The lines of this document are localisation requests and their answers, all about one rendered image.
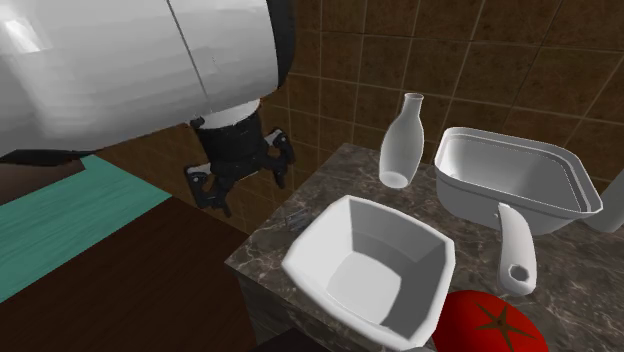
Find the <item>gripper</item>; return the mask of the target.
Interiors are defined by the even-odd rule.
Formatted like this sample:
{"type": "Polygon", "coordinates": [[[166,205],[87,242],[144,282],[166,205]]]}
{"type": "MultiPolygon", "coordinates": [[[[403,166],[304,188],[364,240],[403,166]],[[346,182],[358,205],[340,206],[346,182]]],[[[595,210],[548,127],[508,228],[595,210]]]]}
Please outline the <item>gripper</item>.
{"type": "Polygon", "coordinates": [[[288,135],[273,128],[265,137],[257,112],[243,120],[218,128],[208,128],[204,122],[196,128],[196,135],[208,158],[203,165],[184,168],[184,175],[200,209],[221,209],[226,217],[232,212],[226,197],[236,182],[261,169],[271,170],[279,188],[285,188],[288,166],[295,163],[295,153],[288,135]],[[278,157],[268,155],[268,147],[279,150],[278,157]],[[203,189],[210,175],[213,183],[208,191],[203,189]]]}

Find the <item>dark marble counter cabinet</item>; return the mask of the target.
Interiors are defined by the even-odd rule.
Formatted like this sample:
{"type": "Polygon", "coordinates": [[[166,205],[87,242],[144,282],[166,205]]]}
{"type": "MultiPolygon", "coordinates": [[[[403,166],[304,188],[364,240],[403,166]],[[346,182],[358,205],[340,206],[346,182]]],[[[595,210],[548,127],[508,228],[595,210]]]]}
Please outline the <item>dark marble counter cabinet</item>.
{"type": "Polygon", "coordinates": [[[549,352],[624,352],[624,228],[600,233],[575,221],[536,237],[536,289],[511,297],[497,286],[499,232],[454,217],[440,204],[434,166],[420,166],[412,183],[396,190],[379,181],[378,161],[376,150],[343,144],[227,259],[258,343],[297,328],[332,352],[394,352],[327,315],[281,268],[299,234],[329,204],[354,195],[451,238],[451,290],[479,290],[507,301],[535,324],[549,352]]]}

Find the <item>white bottle vase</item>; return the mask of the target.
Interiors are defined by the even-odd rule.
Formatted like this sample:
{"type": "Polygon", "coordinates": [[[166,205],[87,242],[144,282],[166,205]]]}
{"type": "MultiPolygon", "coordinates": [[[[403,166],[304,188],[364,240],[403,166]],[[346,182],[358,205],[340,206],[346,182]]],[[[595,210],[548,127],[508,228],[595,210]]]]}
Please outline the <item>white bottle vase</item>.
{"type": "Polygon", "coordinates": [[[424,96],[405,93],[400,113],[387,129],[379,158],[379,179],[387,187],[402,189],[413,180],[424,151],[420,119],[424,96]]]}

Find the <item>white square bowl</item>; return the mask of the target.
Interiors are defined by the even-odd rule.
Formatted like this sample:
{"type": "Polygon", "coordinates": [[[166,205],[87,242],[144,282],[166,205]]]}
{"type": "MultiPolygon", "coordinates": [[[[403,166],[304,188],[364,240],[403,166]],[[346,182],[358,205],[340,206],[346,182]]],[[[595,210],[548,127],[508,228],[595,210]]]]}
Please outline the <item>white square bowl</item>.
{"type": "Polygon", "coordinates": [[[282,268],[328,315],[389,349],[432,336],[455,268],[455,246],[435,228],[345,195],[292,243],[282,268]]]}

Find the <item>teal rug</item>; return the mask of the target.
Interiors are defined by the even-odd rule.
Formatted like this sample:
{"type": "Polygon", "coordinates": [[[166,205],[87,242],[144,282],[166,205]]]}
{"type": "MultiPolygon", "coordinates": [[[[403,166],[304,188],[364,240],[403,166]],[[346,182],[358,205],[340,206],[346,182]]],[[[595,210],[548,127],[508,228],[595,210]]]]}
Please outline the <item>teal rug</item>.
{"type": "Polygon", "coordinates": [[[0,206],[0,303],[170,197],[96,156],[0,206]]]}

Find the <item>red tomato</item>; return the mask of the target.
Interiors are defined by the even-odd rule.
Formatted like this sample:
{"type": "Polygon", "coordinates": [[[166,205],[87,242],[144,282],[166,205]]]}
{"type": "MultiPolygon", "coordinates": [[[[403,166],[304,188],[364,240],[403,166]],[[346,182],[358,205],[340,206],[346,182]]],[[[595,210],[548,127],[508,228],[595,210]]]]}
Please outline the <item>red tomato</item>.
{"type": "Polygon", "coordinates": [[[449,293],[432,334],[438,352],[549,352],[532,321],[482,291],[449,293]]]}

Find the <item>grey rounded container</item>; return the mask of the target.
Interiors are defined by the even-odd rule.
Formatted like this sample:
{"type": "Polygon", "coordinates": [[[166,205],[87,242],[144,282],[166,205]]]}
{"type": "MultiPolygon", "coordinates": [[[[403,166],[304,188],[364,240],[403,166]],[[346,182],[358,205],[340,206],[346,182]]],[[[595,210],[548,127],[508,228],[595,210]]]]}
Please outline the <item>grey rounded container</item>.
{"type": "Polygon", "coordinates": [[[605,233],[614,233],[624,225],[624,169],[601,194],[603,209],[583,222],[605,233]]]}

